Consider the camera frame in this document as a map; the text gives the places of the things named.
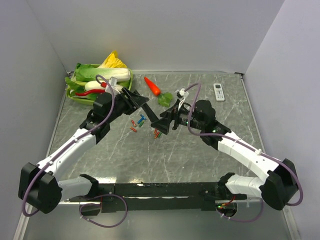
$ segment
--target green vegetable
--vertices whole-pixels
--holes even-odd
[[[81,64],[77,63],[75,69],[95,69],[97,66],[96,64]]]
[[[100,93],[91,93],[91,94],[88,94],[88,95],[86,96],[86,98],[89,99],[89,100],[95,101],[96,98],[97,98],[97,96],[98,96],[99,94],[100,94]]]
[[[158,104],[163,107],[170,107],[170,103],[172,101],[172,94],[170,92],[161,93],[158,96]]]
[[[83,86],[75,83],[74,81],[72,81],[69,77],[65,77],[64,78],[66,84],[68,84],[68,86],[72,89],[72,90],[78,90],[78,89],[81,89],[81,88],[84,88]]]
[[[90,82],[96,80],[96,75],[101,75],[106,79],[117,78],[118,82],[128,81],[131,73],[128,68],[83,68],[79,67],[75,71],[75,79],[81,82]]]

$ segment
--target gray marble surface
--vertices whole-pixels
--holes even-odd
[[[165,110],[158,105],[144,81],[147,76],[162,92],[174,93],[195,82],[202,82],[198,99],[210,100],[216,110],[218,121],[231,128],[244,141],[262,148],[241,76],[229,73],[135,73],[132,89],[150,98],[149,106],[159,115]],[[225,101],[217,102],[213,84],[222,84]],[[187,98],[192,102],[196,90],[190,90]],[[51,153],[58,149],[77,130],[86,118],[90,106],[66,99],[54,136]],[[111,131],[95,147],[88,150],[70,169],[62,180],[88,174],[102,183],[165,183],[165,182],[215,182],[223,175],[233,172],[254,176],[245,166],[214,150],[191,135],[187,127],[179,126],[168,135],[154,139],[154,130],[147,120],[137,132],[130,130],[131,120],[137,122],[140,109],[134,114],[122,115],[111,124]]]

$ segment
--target white wall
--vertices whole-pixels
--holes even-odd
[[[112,50],[134,70],[244,73],[284,0],[27,0],[68,71]]]
[[[20,171],[48,149],[66,71],[24,0],[0,7],[0,235],[12,239],[21,214]]]
[[[304,240],[320,238],[320,1],[286,0],[244,75],[267,152],[295,163]]]

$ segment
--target toy carrot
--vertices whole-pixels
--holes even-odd
[[[161,94],[160,88],[158,88],[157,85],[150,81],[146,76],[144,77],[144,81],[156,97]]]

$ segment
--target remote control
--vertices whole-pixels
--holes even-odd
[[[215,99],[217,102],[223,102],[225,100],[224,91],[222,90],[222,86],[220,83],[213,84]]]

